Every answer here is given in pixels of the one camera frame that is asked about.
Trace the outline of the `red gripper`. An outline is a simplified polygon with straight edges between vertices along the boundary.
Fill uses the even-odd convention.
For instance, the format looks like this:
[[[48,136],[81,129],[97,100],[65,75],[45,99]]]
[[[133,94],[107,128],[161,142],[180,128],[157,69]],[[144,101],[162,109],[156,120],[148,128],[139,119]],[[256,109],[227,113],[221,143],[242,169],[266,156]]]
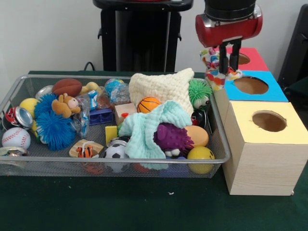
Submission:
[[[219,46],[219,72],[227,74],[229,59],[227,57],[227,43],[231,41],[230,67],[238,69],[239,53],[242,41],[257,36],[263,25],[263,15],[260,9],[255,9],[247,19],[235,22],[213,21],[206,14],[199,14],[195,18],[195,29],[200,43],[204,47]]]

